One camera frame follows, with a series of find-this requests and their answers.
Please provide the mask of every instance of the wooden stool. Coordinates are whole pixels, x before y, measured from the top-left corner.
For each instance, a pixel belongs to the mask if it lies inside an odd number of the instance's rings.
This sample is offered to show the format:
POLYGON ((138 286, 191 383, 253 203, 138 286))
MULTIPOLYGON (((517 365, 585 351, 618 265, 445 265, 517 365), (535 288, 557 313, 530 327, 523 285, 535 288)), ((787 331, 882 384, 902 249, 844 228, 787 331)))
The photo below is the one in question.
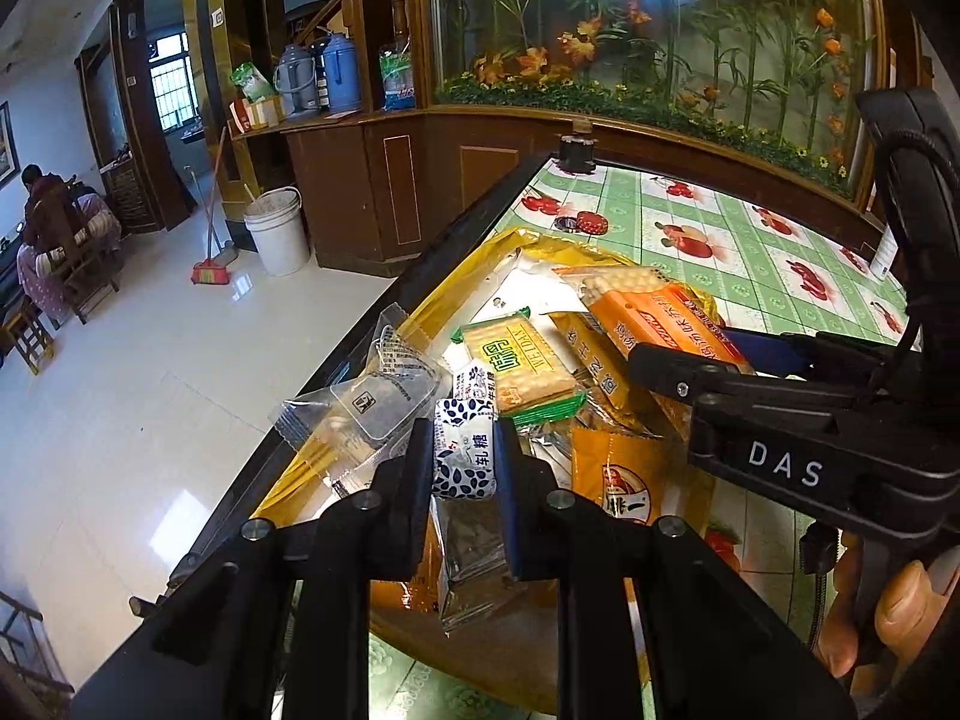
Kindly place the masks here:
POLYGON ((35 376, 40 374, 40 361, 54 356, 54 340, 40 323, 30 298, 21 298, 20 303, 7 312, 2 332, 8 339, 5 346, 15 346, 35 376))

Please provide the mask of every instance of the gold column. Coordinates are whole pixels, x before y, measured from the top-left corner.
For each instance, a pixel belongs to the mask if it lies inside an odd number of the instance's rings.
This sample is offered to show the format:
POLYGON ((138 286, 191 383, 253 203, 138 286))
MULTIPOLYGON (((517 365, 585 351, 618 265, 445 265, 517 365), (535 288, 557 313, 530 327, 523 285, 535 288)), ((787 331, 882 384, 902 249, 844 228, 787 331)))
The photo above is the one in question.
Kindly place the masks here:
MULTIPOLYGON (((190 65, 206 144, 213 161, 229 103, 241 93, 233 69, 253 62, 267 78, 283 50, 283 0, 184 0, 190 65)), ((289 183, 289 153, 281 135, 227 140, 217 183, 229 220, 242 221, 253 194, 289 183)))

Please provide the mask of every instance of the pink cloth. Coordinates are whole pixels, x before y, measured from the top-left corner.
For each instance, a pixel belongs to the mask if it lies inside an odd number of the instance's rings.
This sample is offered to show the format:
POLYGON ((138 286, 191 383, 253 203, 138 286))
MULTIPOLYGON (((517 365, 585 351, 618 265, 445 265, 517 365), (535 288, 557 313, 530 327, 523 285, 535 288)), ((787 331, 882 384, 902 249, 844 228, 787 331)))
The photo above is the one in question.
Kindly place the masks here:
MULTIPOLYGON (((99 194, 85 194, 77 202, 80 204, 85 220, 90 220, 101 211, 109 213, 109 207, 99 194)), ((120 247, 120 223, 116 218, 109 232, 104 236, 104 240, 111 251, 120 247)), ((21 245, 20 250, 16 252, 16 274, 20 279, 20 285, 40 311, 47 314, 50 319, 56 319, 57 322, 66 322, 70 316, 70 307, 64 298, 64 285, 56 276, 37 275, 38 254, 40 252, 26 244, 21 245)))

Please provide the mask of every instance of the ceiling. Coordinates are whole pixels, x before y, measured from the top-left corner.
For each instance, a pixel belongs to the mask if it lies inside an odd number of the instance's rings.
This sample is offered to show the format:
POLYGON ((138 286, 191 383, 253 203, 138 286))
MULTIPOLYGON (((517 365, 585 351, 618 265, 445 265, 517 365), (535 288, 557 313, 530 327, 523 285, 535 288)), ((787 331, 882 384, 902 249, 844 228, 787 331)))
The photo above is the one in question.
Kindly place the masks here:
POLYGON ((0 25, 0 84, 43 63, 72 62, 111 1, 19 0, 0 25))

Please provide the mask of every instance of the metal bolt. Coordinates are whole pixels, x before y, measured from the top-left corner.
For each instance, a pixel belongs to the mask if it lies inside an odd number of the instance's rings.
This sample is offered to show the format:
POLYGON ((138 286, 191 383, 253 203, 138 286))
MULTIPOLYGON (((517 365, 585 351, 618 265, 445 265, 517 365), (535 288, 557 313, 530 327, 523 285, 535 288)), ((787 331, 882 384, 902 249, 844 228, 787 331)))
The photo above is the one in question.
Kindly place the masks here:
POLYGON ((383 503, 383 498, 376 490, 363 490, 353 497, 354 506, 360 509, 361 512, 376 509, 381 503, 383 503))
POLYGON ((569 509, 577 502, 577 496, 570 490, 553 490, 546 496, 546 505, 551 509, 569 509))
POLYGON ((274 524, 269 519, 258 517, 257 519, 248 519, 240 528, 240 535, 247 541, 260 541, 261 538, 270 536, 274 529, 274 524))
POLYGON ((683 536, 686 531, 686 523, 680 517, 661 517, 656 521, 656 526, 664 536, 670 536, 670 538, 683 536))

